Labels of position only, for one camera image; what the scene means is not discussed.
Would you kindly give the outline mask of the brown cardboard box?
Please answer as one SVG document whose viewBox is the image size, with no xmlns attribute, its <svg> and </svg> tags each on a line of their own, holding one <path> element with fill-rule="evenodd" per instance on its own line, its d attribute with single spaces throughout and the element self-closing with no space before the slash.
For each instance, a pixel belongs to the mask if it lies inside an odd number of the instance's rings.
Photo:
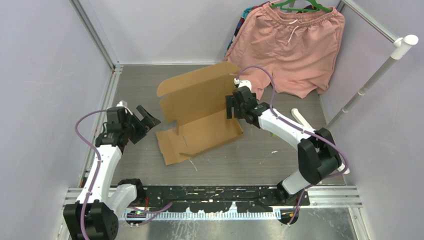
<svg viewBox="0 0 424 240">
<path fill-rule="evenodd" d="M 157 131 L 166 165 L 181 163 L 233 142 L 243 135 L 236 118 L 227 118 L 226 96 L 235 89 L 239 67 L 224 61 L 161 82 L 156 95 L 168 123 L 174 128 Z"/>
</svg>

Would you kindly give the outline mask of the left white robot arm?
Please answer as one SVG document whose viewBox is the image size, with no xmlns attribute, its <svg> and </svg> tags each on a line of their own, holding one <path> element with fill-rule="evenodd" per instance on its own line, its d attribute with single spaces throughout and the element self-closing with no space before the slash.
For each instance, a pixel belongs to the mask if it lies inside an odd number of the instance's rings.
<svg viewBox="0 0 424 240">
<path fill-rule="evenodd" d="M 123 179 L 109 194 L 113 174 L 126 145 L 136 144 L 161 122 L 138 105 L 138 118 L 124 101 L 104 110 L 106 121 L 94 143 L 82 141 L 94 150 L 92 168 L 74 203 L 66 204 L 63 217 L 73 240 L 114 240 L 119 219 L 130 205 L 141 206 L 146 191 L 138 178 Z"/>
</svg>

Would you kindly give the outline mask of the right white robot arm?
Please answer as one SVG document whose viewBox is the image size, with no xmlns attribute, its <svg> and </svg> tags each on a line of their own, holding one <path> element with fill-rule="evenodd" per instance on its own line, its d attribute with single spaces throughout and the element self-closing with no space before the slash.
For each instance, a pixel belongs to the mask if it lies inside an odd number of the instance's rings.
<svg viewBox="0 0 424 240">
<path fill-rule="evenodd" d="M 306 128 L 279 113 L 272 105 L 259 103 L 247 86 L 235 88 L 225 97 L 227 119 L 243 119 L 289 143 L 297 151 L 297 170 L 276 185 L 283 205 L 291 205 L 297 194 L 329 177 L 344 164 L 333 136 L 326 128 Z"/>
</svg>

